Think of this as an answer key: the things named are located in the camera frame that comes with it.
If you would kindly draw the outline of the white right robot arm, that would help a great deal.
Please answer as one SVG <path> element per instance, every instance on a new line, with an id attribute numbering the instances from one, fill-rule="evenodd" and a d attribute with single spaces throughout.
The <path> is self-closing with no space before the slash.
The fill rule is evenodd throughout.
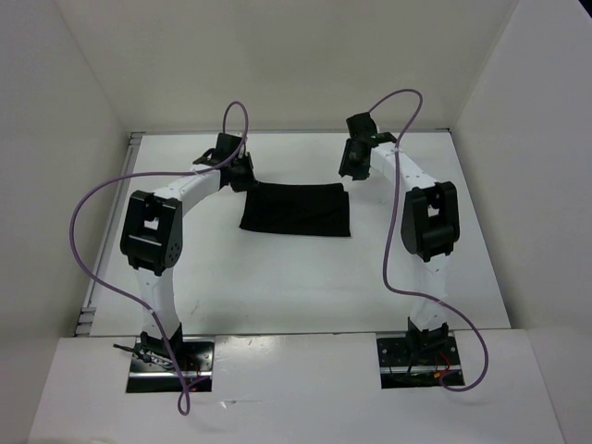
<path id="1" fill-rule="evenodd" d="M 361 138 L 345 144 L 339 174 L 365 180 L 375 169 L 394 187 L 394 204 L 383 256 L 382 278 L 392 292 L 414 296 L 405 333 L 405 351 L 417 364 L 427 363 L 448 340 L 449 326 L 442 299 L 446 297 L 446 267 L 454 244 L 460 238 L 458 196 L 450 181 L 428 175 L 403 153 L 390 133 Z M 413 290 L 400 290 L 389 283 L 388 262 L 395 228 L 413 258 Z"/>

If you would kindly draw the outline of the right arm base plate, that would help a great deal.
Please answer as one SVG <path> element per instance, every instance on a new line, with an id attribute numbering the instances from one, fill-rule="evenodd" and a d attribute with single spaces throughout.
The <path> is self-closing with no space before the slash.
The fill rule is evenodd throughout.
<path id="1" fill-rule="evenodd" d="M 456 339 L 449 335 L 444 345 L 412 353 L 403 333 L 376 338 L 382 389 L 416 389 L 439 386 L 443 376 L 448 386 L 465 385 Z"/>

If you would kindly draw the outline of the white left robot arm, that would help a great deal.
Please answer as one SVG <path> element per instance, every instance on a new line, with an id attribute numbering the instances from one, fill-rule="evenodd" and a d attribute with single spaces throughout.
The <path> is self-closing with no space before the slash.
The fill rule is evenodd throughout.
<path id="1" fill-rule="evenodd" d="M 150 306 L 143 315 L 142 351 L 166 370 L 182 363 L 185 350 L 173 286 L 173 267 L 183 247 L 183 217 L 226 186 L 242 192 L 258 185 L 248 153 L 209 171 L 213 165 L 212 158 L 200 158 L 189 176 L 154 191 L 135 191 L 129 198 L 120 250 L 135 270 L 141 301 Z"/>

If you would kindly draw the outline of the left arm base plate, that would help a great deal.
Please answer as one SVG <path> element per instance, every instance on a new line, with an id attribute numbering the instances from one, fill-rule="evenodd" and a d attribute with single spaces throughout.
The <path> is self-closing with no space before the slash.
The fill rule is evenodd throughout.
<path id="1" fill-rule="evenodd" d="M 168 357 L 140 350 L 137 340 L 128 373 L 126 392 L 130 394 L 181 393 L 182 386 Z M 213 339 L 186 339 L 178 356 L 183 379 L 190 392 L 211 392 L 215 343 Z"/>

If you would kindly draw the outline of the black skirt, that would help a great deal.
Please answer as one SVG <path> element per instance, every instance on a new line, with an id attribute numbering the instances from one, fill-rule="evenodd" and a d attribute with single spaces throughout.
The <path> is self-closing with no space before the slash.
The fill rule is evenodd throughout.
<path id="1" fill-rule="evenodd" d="M 240 228 L 268 234 L 349 238 L 349 194 L 340 183 L 261 182 L 247 192 Z"/>

